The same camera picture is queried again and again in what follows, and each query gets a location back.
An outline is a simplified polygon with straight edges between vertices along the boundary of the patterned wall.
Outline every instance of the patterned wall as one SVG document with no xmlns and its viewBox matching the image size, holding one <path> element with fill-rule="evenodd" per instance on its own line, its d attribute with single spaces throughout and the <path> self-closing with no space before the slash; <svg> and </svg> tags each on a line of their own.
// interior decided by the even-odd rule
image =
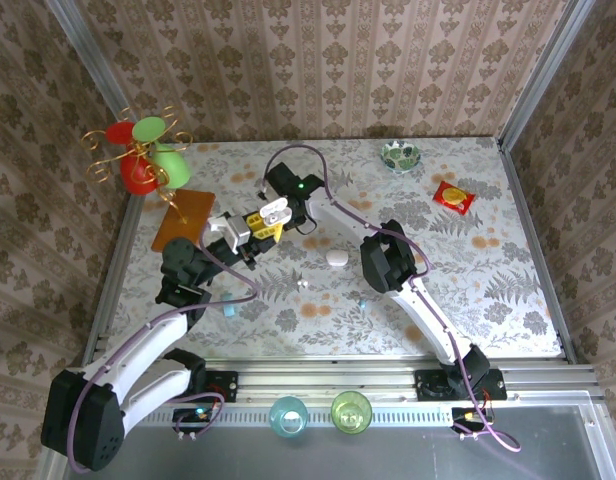
<svg viewBox="0 0 616 480">
<path fill-rule="evenodd" d="M 616 1 L 598 1 L 513 150 L 579 353 L 616 422 Z"/>
<path fill-rule="evenodd" d="M 197 141 L 493 135 L 564 4 L 78 2 L 127 98 Z"/>
<path fill-rule="evenodd" d="M 31 478 L 51 378 L 83 348 L 125 195 L 84 178 L 106 108 L 42 2 L 0 2 L 0 479 Z"/>
</svg>

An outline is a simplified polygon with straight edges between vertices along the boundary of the patterned tablecloth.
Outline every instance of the patterned tablecloth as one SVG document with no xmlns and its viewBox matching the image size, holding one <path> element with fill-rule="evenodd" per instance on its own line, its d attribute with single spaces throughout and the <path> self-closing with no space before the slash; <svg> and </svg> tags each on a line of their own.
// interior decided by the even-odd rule
<svg viewBox="0 0 616 480">
<path fill-rule="evenodd" d="M 379 159 L 384 140 L 306 142 L 328 160 L 331 188 L 373 220 L 395 218 L 435 265 L 425 283 L 457 328 L 490 357 L 554 357 L 560 354 L 519 215 L 495 143 L 490 138 L 414 139 L 421 163 L 397 175 Z M 261 206 L 256 193 L 263 168 L 285 142 L 192 145 L 193 170 L 186 188 L 214 192 L 213 213 L 243 214 Z M 281 157 L 300 176 L 320 173 L 313 153 L 296 149 Z M 432 201 L 446 180 L 477 198 L 462 217 Z M 150 250 L 165 207 L 148 197 L 134 240 L 122 294 L 111 326 L 112 341 L 131 325 L 164 309 L 155 306 L 161 256 Z M 332 248 L 350 254 L 332 268 Z M 284 234 L 280 244 L 246 272 L 263 296 L 236 307 L 208 309 L 178 346 L 206 357 L 384 354 L 424 355 L 421 332 L 391 300 L 372 290 L 361 274 L 357 248 L 338 233 Z M 297 285 L 306 280 L 308 287 Z M 247 287 L 226 273 L 210 287 L 213 299 Z M 360 308 L 365 300 L 365 308 Z"/>
</svg>

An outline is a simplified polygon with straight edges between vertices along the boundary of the snack package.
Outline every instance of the snack package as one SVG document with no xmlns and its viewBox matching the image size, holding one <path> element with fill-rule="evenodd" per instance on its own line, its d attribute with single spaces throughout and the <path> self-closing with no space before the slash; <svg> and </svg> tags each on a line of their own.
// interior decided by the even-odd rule
<svg viewBox="0 0 616 480">
<path fill-rule="evenodd" d="M 442 181 L 432 199 L 455 212 L 459 212 L 461 215 L 465 215 L 475 199 L 475 194 Z"/>
</svg>

